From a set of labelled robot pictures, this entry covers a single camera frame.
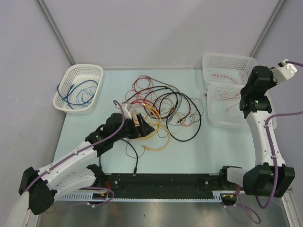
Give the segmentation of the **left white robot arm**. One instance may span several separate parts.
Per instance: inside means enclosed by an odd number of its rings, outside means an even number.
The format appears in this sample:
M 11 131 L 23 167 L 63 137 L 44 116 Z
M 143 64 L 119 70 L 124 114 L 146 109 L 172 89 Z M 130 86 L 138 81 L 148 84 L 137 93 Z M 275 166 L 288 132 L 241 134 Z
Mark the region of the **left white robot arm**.
M 82 188 L 101 188 L 105 183 L 102 169 L 96 164 L 88 165 L 84 171 L 73 171 L 94 158 L 109 151 L 115 142 L 124 138 L 133 140 L 154 133 L 155 129 L 137 114 L 137 123 L 132 117 L 113 113 L 106 122 L 90 133 L 69 154 L 38 170 L 29 167 L 23 172 L 18 193 L 20 198 L 13 206 L 7 227 L 25 227 L 30 215 L 40 215 L 54 202 Z

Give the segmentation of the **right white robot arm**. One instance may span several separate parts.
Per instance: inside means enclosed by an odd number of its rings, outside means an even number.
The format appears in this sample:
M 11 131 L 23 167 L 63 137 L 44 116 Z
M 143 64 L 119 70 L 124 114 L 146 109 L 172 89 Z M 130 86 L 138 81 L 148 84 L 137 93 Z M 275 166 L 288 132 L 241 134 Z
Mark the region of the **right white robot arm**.
M 266 92 L 292 78 L 296 67 L 288 60 L 277 68 L 255 66 L 241 89 L 240 110 L 247 121 L 255 149 L 255 166 L 244 170 L 223 166 L 218 184 L 224 190 L 239 185 L 247 195 L 281 198 L 295 178 L 278 148 L 272 120 L 275 117 Z

